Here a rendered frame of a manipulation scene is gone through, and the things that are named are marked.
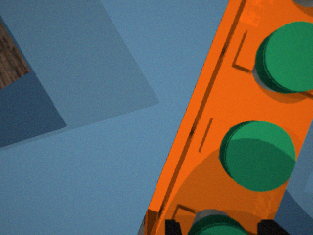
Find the orange flat plate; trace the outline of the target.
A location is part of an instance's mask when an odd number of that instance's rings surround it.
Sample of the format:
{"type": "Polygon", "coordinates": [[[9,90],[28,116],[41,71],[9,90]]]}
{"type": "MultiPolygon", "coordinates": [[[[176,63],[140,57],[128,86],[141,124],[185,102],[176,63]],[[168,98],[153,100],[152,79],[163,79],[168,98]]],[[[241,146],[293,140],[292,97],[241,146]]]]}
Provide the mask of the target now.
{"type": "Polygon", "coordinates": [[[313,7],[229,0],[146,211],[144,235],[165,235],[166,219],[187,235],[196,213],[208,209],[227,213],[248,235],[257,235],[261,219],[274,219],[289,179],[271,191],[250,191],[225,172],[218,156],[229,128],[259,120],[290,136],[297,159],[313,119],[313,89],[271,92],[251,72],[260,43],[296,21],[313,23],[313,7]]]}

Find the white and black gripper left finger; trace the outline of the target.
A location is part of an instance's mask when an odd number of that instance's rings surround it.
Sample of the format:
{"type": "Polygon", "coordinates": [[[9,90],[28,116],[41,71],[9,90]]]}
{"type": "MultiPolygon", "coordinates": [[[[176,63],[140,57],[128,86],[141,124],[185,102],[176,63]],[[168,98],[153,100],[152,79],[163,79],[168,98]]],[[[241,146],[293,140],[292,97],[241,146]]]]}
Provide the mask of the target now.
{"type": "Polygon", "coordinates": [[[180,223],[175,219],[165,220],[165,235],[182,235],[180,223]]]}

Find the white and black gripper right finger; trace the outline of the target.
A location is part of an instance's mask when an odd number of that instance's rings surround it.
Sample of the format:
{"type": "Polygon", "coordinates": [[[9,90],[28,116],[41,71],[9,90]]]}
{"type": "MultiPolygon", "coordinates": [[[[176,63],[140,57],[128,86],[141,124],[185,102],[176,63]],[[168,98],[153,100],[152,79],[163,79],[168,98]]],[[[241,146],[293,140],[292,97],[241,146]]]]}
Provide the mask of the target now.
{"type": "Polygon", "coordinates": [[[272,219],[262,219],[257,223],[257,235],[290,235],[272,219]]]}

